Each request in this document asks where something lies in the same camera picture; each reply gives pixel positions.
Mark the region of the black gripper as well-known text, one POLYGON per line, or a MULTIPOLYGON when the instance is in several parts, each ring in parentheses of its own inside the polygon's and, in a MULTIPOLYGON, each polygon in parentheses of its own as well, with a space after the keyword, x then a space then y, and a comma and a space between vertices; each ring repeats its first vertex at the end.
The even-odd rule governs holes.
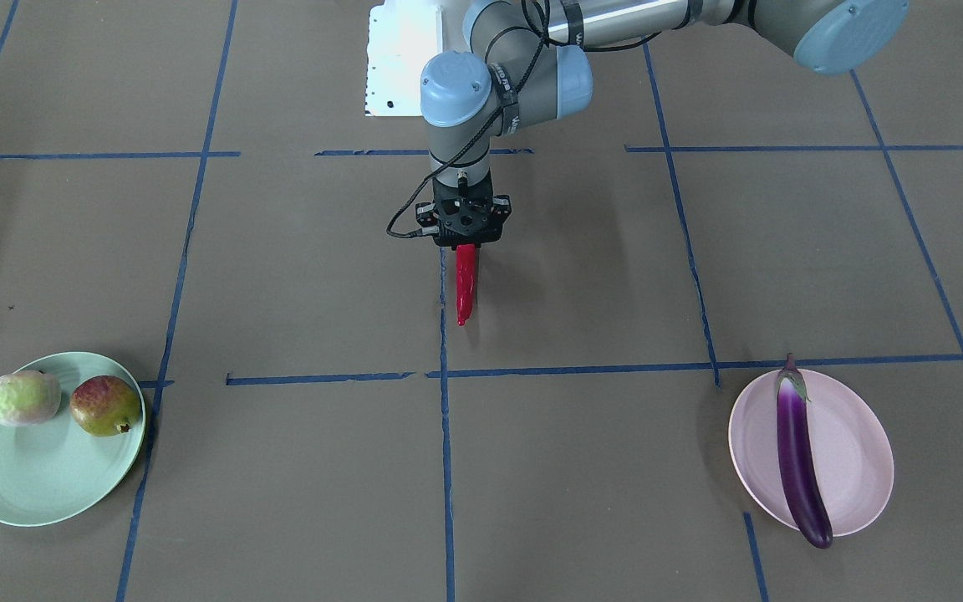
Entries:
POLYGON ((511 214, 508 195, 438 198, 414 206, 421 236, 431 237, 438 247, 497 242, 511 214))

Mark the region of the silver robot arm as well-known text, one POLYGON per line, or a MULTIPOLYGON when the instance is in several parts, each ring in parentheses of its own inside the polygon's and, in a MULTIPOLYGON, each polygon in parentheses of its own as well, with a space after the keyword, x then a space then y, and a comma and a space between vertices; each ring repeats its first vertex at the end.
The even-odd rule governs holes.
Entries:
POLYGON ((439 247, 496 242, 511 216, 493 191, 492 140, 581 113, 593 54, 630 50, 665 31, 739 24, 815 74, 852 71, 904 23, 905 1, 474 1, 466 50, 425 62, 418 77, 431 171, 412 195, 416 228, 439 247))

